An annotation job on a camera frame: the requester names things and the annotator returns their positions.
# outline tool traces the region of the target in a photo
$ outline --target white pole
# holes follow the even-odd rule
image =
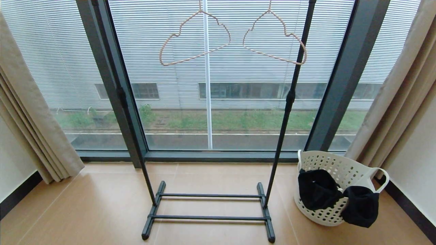
[[[208,1],[203,0],[203,11],[208,11]],[[204,51],[209,51],[208,16],[203,14]],[[204,56],[206,68],[206,114],[208,117],[208,149],[212,147],[212,109],[211,109],[211,74],[209,71],[209,54]]]

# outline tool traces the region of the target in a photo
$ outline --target white wall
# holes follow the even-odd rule
[[[35,171],[23,139],[17,138],[0,116],[0,201],[3,201]]]
[[[422,118],[402,139],[399,153],[386,168],[392,182],[436,226],[436,96]]]

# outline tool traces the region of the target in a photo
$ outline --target black garment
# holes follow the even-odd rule
[[[339,186],[333,177],[324,169],[300,170],[298,175],[300,198],[304,206],[312,211],[333,208],[334,204],[342,198]]]
[[[342,211],[344,221],[361,227],[370,227],[377,219],[379,193],[373,193],[363,186],[350,186],[345,189],[348,206]]]

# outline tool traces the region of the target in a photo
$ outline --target corrugated metal wall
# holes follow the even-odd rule
[[[382,83],[402,50],[418,7],[418,0],[391,0],[361,82]],[[308,62],[299,83],[328,82],[348,23],[353,1],[318,0],[307,41]],[[198,9],[196,0],[111,0],[123,56],[131,82],[156,82],[159,100],[138,100],[154,108],[206,108],[198,83],[205,82],[204,58],[163,67],[158,53],[165,39],[177,32],[181,21]],[[75,0],[2,0],[2,12],[29,69],[52,108],[109,109],[95,83],[101,83]],[[294,66],[252,53],[242,47],[250,24],[267,9],[264,0],[209,0],[208,11],[225,23],[232,44],[210,55],[211,82],[292,81]],[[272,9],[287,23],[288,32],[301,35],[307,1],[273,1]],[[225,31],[209,18],[210,48],[226,42]],[[173,61],[202,53],[203,19],[198,16],[183,28],[163,53]],[[271,16],[262,18],[247,37],[247,45],[285,58],[296,57],[298,45],[283,37],[283,27]],[[295,109],[317,109],[320,100],[296,100]],[[372,100],[353,100],[349,109],[368,109]],[[213,108],[283,108],[284,100],[212,99]]]

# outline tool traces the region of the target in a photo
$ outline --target basket handle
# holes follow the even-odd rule
[[[379,167],[373,167],[373,168],[378,169],[378,170],[381,170],[381,171],[385,174],[385,176],[386,176],[386,181],[381,185],[380,188],[378,188],[378,190],[375,191],[375,192],[377,192],[377,193],[380,193],[382,190],[384,190],[384,188],[385,188],[385,187],[388,185],[388,183],[389,183],[389,174],[388,174],[388,172],[386,172],[386,170],[384,170],[384,169],[382,169],[382,168],[379,168]]]
[[[298,164],[297,164],[298,170],[297,171],[300,171],[300,169],[301,169],[301,152],[302,152],[302,150],[298,150]]]

